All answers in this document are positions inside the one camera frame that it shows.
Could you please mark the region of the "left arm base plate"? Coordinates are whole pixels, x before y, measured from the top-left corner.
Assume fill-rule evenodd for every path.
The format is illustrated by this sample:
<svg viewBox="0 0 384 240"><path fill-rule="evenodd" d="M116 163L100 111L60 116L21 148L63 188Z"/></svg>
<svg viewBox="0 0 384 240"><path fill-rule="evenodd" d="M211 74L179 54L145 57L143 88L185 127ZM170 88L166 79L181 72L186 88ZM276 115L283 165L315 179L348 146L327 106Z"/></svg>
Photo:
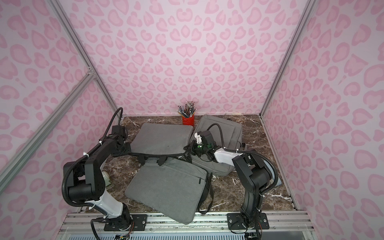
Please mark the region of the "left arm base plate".
<svg viewBox="0 0 384 240"><path fill-rule="evenodd" d="M120 216L113 219L107 219L104 226L105 232L112 231L144 231L147 224L148 215L137 214L127 216Z"/></svg>

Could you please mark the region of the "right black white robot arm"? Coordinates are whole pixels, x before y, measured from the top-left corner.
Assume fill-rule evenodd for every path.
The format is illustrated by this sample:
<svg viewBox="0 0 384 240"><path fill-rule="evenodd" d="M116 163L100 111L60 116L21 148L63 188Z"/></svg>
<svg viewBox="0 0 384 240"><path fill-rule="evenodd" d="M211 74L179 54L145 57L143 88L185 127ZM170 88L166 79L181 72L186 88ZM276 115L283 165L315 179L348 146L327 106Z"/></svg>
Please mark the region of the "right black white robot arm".
<svg viewBox="0 0 384 240"><path fill-rule="evenodd" d="M262 229L260 217L265 193L272 190L279 181L274 165L255 151L231 150L224 146L224 135L219 124L214 123L205 131L195 134L195 139L184 147L188 158L205 155L210 162L234 166L245 189L245 199L239 214L227 214L228 228L248 231L253 227Z"/></svg>

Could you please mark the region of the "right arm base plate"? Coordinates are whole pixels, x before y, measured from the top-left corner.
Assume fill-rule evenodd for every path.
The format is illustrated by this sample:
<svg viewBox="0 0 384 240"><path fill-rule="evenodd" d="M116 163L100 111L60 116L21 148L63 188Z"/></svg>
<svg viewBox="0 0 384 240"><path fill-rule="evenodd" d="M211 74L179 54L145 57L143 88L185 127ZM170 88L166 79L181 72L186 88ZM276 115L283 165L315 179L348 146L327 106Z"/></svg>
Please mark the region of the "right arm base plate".
<svg viewBox="0 0 384 240"><path fill-rule="evenodd" d="M259 226L259 230L269 230L270 225L265 213L260 213L258 218L258 223L251 223L246 220L246 217L240 213L228 213L227 214L227 223L229 230L245 230L246 227L249 229L255 229L256 225Z"/></svg>

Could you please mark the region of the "grey laptop sleeve top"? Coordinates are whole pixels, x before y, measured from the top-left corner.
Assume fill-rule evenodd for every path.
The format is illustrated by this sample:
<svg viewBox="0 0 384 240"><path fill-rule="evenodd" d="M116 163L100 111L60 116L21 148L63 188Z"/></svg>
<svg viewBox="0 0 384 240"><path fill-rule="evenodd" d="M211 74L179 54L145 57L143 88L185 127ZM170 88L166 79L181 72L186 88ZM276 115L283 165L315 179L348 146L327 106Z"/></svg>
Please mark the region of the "grey laptop sleeve top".
<svg viewBox="0 0 384 240"><path fill-rule="evenodd" d="M131 143L134 156L177 157L185 153L194 129L187 125L144 123Z"/></svg>

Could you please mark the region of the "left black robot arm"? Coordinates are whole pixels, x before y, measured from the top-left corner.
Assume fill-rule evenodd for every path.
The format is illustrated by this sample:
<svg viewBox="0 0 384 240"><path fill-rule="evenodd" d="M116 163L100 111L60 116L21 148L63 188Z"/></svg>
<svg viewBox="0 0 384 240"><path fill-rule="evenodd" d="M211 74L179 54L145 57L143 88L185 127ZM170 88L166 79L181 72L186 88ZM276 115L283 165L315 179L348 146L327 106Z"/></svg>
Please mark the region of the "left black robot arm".
<svg viewBox="0 0 384 240"><path fill-rule="evenodd" d="M61 187L67 204L95 209L104 215L97 219L98 222L119 230L129 228L132 218L128 207L106 190L102 165L109 156L121 157L131 153L131 146L126 142L126 128L121 125L122 115L123 108L118 108L96 146L78 160L65 164Z"/></svg>

